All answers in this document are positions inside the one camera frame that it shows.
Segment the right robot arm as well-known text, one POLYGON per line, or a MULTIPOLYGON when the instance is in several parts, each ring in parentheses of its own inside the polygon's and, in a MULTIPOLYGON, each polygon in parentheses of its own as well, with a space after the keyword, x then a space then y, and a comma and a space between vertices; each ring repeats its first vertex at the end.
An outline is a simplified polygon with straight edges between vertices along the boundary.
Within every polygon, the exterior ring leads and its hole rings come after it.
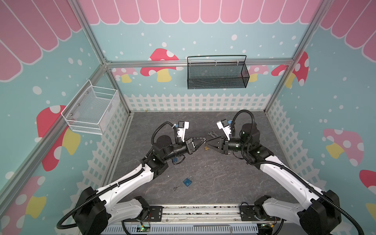
POLYGON ((278 217, 301 226, 308 235, 330 235, 345 217, 358 234, 364 234, 359 223, 341 208, 336 193, 309 183, 260 143, 260 131, 252 112, 240 110, 232 120, 222 119, 216 125, 225 137, 206 141, 206 147, 221 154, 239 152, 246 164, 272 177, 297 200, 296 203, 288 203, 264 195, 254 202, 257 219, 278 217))

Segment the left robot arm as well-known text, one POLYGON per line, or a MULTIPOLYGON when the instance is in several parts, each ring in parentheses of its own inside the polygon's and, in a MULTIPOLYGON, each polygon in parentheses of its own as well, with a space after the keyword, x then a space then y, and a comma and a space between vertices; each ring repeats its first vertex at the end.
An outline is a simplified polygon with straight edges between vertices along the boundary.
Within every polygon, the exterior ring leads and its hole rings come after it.
POLYGON ((206 141, 205 137, 185 138, 185 122, 162 123, 152 134, 151 148, 140 164, 128 174, 94 190, 86 188, 76 206, 56 225, 58 230, 77 227, 83 235, 100 235, 107 226, 122 220, 144 220, 149 204, 140 196, 127 206, 118 203, 140 186, 156 179, 168 168, 168 160, 191 155, 206 141))

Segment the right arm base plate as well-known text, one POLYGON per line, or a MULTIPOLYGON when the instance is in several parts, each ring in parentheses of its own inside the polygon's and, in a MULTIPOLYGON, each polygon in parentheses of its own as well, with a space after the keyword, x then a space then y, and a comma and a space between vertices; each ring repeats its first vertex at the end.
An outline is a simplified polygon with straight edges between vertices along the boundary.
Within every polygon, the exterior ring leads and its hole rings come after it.
POLYGON ((242 203, 239 206, 240 210, 240 218, 242 221, 262 221, 263 218, 260 215, 260 211, 258 207, 254 205, 244 204, 242 203))

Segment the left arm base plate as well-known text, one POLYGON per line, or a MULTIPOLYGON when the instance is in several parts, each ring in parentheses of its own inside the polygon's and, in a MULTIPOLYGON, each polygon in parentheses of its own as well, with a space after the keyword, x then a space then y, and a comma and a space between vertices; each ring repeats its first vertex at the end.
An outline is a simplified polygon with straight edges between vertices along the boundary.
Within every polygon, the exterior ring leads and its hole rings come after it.
POLYGON ((140 215, 137 217, 139 221, 161 222, 163 214, 163 206, 149 206, 142 209, 140 215))

